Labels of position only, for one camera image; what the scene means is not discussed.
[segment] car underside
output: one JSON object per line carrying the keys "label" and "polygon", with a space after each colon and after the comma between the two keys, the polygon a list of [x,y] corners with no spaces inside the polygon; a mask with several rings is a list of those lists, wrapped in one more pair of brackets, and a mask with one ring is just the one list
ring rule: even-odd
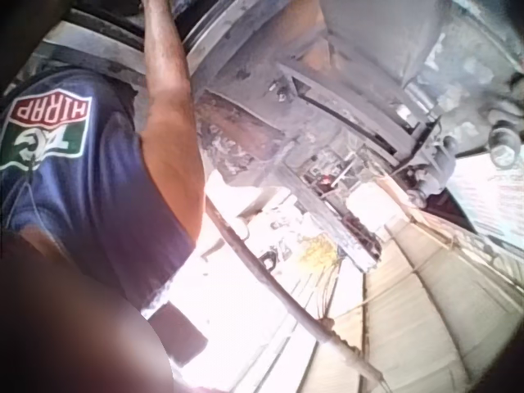
{"label": "car underside", "polygon": [[[31,75],[81,66],[133,86],[140,129],[141,2],[81,0],[63,18],[69,1],[37,3],[2,6],[0,107]],[[346,201],[369,182],[412,219],[522,262],[523,7],[177,0],[205,164],[231,186],[290,189],[364,273],[382,247]]]}

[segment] shirt logo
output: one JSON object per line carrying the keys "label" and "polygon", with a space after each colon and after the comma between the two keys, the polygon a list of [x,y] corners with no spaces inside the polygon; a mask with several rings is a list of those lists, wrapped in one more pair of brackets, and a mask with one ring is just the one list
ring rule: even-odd
{"label": "shirt logo", "polygon": [[49,156],[82,156],[90,110],[91,97],[59,88],[17,98],[2,130],[0,169],[37,169]]}

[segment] blue t-shirt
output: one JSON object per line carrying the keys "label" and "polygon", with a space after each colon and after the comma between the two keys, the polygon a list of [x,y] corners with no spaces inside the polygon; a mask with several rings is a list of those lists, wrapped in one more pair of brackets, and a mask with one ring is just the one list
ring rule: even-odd
{"label": "blue t-shirt", "polygon": [[134,91],[87,70],[30,81],[1,114],[2,227],[46,231],[149,315],[192,252],[142,158]]}

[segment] metal frame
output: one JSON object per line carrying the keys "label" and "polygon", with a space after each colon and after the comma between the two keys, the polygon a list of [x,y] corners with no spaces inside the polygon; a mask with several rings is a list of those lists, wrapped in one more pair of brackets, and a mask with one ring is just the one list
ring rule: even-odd
{"label": "metal frame", "polygon": [[[315,105],[319,109],[328,113],[331,117],[342,122],[349,131],[355,133],[363,139],[363,142],[370,149],[384,158],[392,167],[397,167],[400,163],[409,162],[425,142],[422,138],[426,123],[429,118],[422,108],[414,102],[411,97],[399,86],[389,75],[380,70],[379,67],[367,61],[362,55],[355,50],[354,61],[348,61],[351,69],[363,71],[378,84],[395,94],[399,101],[406,105],[412,115],[417,119],[419,125],[410,135],[408,130],[397,124],[384,110],[375,106],[366,97],[361,96],[350,86],[341,83],[337,78],[337,73],[326,75],[317,70],[308,67],[300,59],[311,49],[319,39],[326,38],[328,33],[323,26],[315,26],[309,33],[303,35],[291,45],[288,45],[284,55],[278,60],[278,66],[286,75],[287,79],[294,85],[298,80],[309,88],[313,88],[334,101],[343,103],[350,108],[355,115],[360,118],[368,127],[363,127],[347,119],[345,116],[327,108],[320,102],[316,102],[311,97],[307,97],[300,88],[296,89],[296,94],[301,99]],[[326,38],[330,44],[336,43],[338,38],[329,36]],[[395,153],[388,151],[382,141],[377,140],[377,135],[395,150]]]}

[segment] metal bar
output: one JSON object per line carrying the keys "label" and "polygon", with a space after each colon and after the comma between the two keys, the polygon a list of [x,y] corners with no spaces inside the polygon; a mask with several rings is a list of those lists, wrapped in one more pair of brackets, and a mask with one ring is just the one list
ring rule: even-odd
{"label": "metal bar", "polygon": [[355,111],[357,117],[361,118],[369,127],[384,138],[398,153],[399,158],[409,156],[415,147],[415,140],[392,119],[378,110],[372,103],[349,88],[345,88],[340,81],[336,81],[310,69],[307,65],[294,60],[280,60],[280,67],[285,73],[290,74],[301,82],[316,88],[344,102]]}
{"label": "metal bar", "polygon": [[[366,275],[362,275],[362,301],[366,300],[366,297],[368,297],[368,288],[367,288],[367,278]],[[362,356],[364,359],[369,360],[369,332],[368,332],[368,307],[366,305],[362,306],[362,341],[360,343],[360,348],[362,348]],[[365,378],[362,378],[360,376],[359,378],[359,390],[358,393],[366,393],[367,386],[366,386],[366,380]]]}
{"label": "metal bar", "polygon": [[371,364],[361,359],[342,339],[335,333],[329,332],[293,297],[286,292],[278,281],[259,262],[258,258],[244,244],[235,231],[229,226],[224,217],[217,211],[210,198],[206,198],[206,213],[215,224],[224,240],[235,251],[242,263],[250,270],[255,278],[273,293],[286,307],[289,314],[300,323],[318,342],[326,344],[338,353],[358,373],[365,376],[374,385],[382,384],[384,377]]}
{"label": "metal bar", "polygon": [[355,160],[351,160],[348,165],[338,174],[337,178],[333,180],[333,183],[331,183],[331,187],[335,187],[350,171],[351,167],[353,166]]}
{"label": "metal bar", "polygon": [[436,299],[433,296],[433,294],[431,293],[431,290],[430,290],[429,286],[426,284],[426,282],[424,281],[424,279],[422,278],[422,275],[418,272],[418,270],[415,269],[415,264],[408,257],[408,255],[406,254],[405,250],[397,242],[397,240],[395,238],[395,235],[391,232],[391,230],[387,226],[384,226],[384,229],[390,235],[391,240],[395,243],[395,245],[398,248],[400,254],[402,254],[402,256],[406,260],[406,262],[409,265],[409,267],[413,270],[413,273],[414,273],[415,277],[417,277],[417,280],[422,285],[422,288],[424,289],[424,291],[426,293],[426,297],[429,300],[429,302],[431,304],[431,307],[436,312],[437,316],[439,317],[439,320],[442,322],[442,325],[444,325],[445,330],[448,332],[448,338],[449,338],[450,344],[453,346],[453,352],[454,352],[455,356],[457,357],[458,361],[460,362],[461,369],[464,372],[464,375],[466,376],[466,380],[467,380],[467,382],[470,382],[472,380],[472,375],[471,375],[471,373],[468,370],[468,366],[464,363],[463,356],[460,353],[459,341],[458,341],[457,337],[453,334],[453,332],[451,330],[451,326],[449,325],[448,321],[445,319],[444,313],[440,309],[440,306],[438,305],[438,303],[436,302]]}

